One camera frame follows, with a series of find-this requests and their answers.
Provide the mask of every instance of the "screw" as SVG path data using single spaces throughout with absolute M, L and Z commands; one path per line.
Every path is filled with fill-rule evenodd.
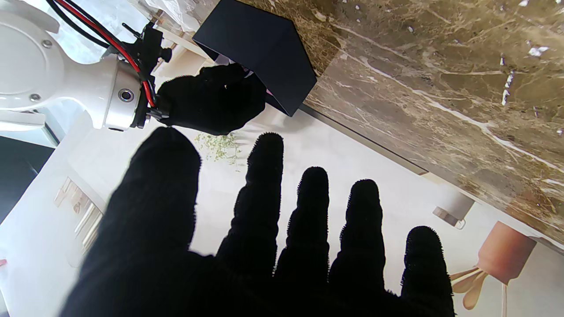
M 51 46 L 53 46 L 53 43 L 51 43 L 48 39 L 44 39 L 43 42 L 41 42 L 41 45 L 43 45 L 46 49 L 50 49 Z
M 29 100 L 33 102 L 38 102 L 39 100 L 41 100 L 41 96 L 39 96 L 38 94 L 31 94 L 29 95 Z

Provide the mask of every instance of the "white plastic housing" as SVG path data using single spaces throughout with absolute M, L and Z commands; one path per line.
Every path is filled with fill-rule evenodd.
M 76 63 L 45 30 L 53 31 L 56 20 L 19 2 L 0 4 L 0 111 L 29 111 L 72 99 L 88 111 L 95 128 L 129 128 L 141 88 L 129 64 L 116 55 L 96 64 Z M 130 100 L 118 97 L 122 89 L 132 92 Z

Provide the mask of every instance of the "metal ring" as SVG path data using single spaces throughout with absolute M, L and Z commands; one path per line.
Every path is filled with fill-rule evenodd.
M 117 93 L 117 96 L 119 97 L 119 99 L 123 102 L 131 102 L 135 95 L 133 94 L 133 92 L 127 88 L 124 88 L 122 90 L 120 90 Z

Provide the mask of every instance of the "cable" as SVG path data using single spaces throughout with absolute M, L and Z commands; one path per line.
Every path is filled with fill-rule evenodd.
M 71 5 L 72 7 L 74 7 L 78 12 L 82 13 L 83 16 L 85 16 L 88 20 L 90 20 L 92 23 L 94 23 L 100 30 L 102 30 L 103 32 L 105 32 L 108 36 L 110 36 L 116 43 L 119 43 L 123 48 L 125 48 L 125 45 L 123 42 L 121 42 L 117 37 L 115 37 L 113 35 L 112 32 L 110 32 L 108 29 L 106 29 L 100 22 L 98 22 L 93 16 L 91 16 L 88 12 L 86 12 L 83 8 L 81 8 L 79 5 L 77 5 L 76 3 L 74 3 L 72 0 L 64 0 L 64 2 L 68 3 L 69 5 Z
M 107 44 L 106 42 L 103 42 L 95 37 L 93 37 L 92 35 L 88 34 L 88 32 L 84 31 L 81 27 L 79 27 L 78 25 L 76 25 L 76 23 L 73 22 L 73 20 L 71 20 L 64 12 L 63 10 L 61 10 L 61 8 L 59 8 L 59 6 L 54 2 L 54 0 L 46 0 L 47 3 L 49 4 L 49 6 L 53 9 L 53 11 L 55 11 L 55 13 L 63 20 L 65 21 L 68 25 L 70 25 L 71 28 L 73 28 L 76 32 L 80 33 L 80 35 L 86 37 L 87 39 L 91 40 L 92 42 L 94 42 L 95 44 L 98 44 L 99 46 L 107 49 L 109 47 L 109 44 Z
M 71 6 L 69 3 L 66 2 L 66 0 L 55 0 L 58 4 L 60 4 L 61 6 L 63 6 L 67 11 L 69 11 L 72 15 L 74 15 L 76 18 L 78 18 L 81 22 L 85 23 L 90 29 L 92 29 L 93 31 L 97 32 L 97 34 L 99 33 L 103 38 L 105 38 L 110 45 L 112 45 L 116 50 L 118 50 L 121 55 L 123 55 L 123 57 L 125 57 L 125 59 L 129 62 L 129 64 L 131 64 L 131 66 L 133 67 L 133 69 L 142 77 L 143 81 L 143 88 L 145 89 L 145 94 L 147 97 L 147 102 L 151 105 L 151 107 L 156 108 L 155 105 L 155 95 L 152 92 L 151 86 L 149 84 L 149 82 L 143 78 L 143 74 L 141 73 L 141 69 L 139 68 L 139 65 L 136 63 L 136 61 L 131 57 L 131 55 L 129 55 L 129 53 L 126 51 L 124 44 L 118 40 L 117 38 L 115 38 L 115 36 L 113 36 L 111 34 L 111 32 L 109 32 L 107 29 L 105 29 L 99 22 L 97 22 L 93 17 L 92 20 L 88 19 L 87 17 L 85 17 L 83 14 L 81 14 L 80 12 L 78 12 L 78 9 L 76 9 L 75 7 Z

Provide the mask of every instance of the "finger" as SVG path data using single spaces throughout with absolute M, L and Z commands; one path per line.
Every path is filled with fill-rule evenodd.
M 437 234 L 416 227 L 407 236 L 406 269 L 402 277 L 402 299 L 427 307 L 436 316 L 454 316 L 451 281 Z
M 225 98 L 227 100 L 223 106 L 225 111 L 231 114 L 230 129 L 237 130 L 265 110 L 266 87 L 257 75 L 253 74 L 227 86 Z
M 284 144 L 261 135 L 248 159 L 246 185 L 235 202 L 231 229 L 217 257 L 240 275 L 271 277 L 276 259 Z
M 186 249 L 195 228 L 200 156 L 160 127 L 141 144 L 113 193 L 91 252 Z
M 298 187 L 297 207 L 290 216 L 286 248 L 282 250 L 275 278 L 300 285 L 327 283 L 329 244 L 327 209 L 329 180 L 322 168 L 307 169 Z
M 241 81 L 247 73 L 240 64 L 229 64 L 204 67 L 197 77 L 202 77 L 208 86 L 225 87 Z
M 343 296 L 363 300 L 384 291 L 382 207 L 374 181 L 360 180 L 353 185 L 346 220 L 329 284 Z

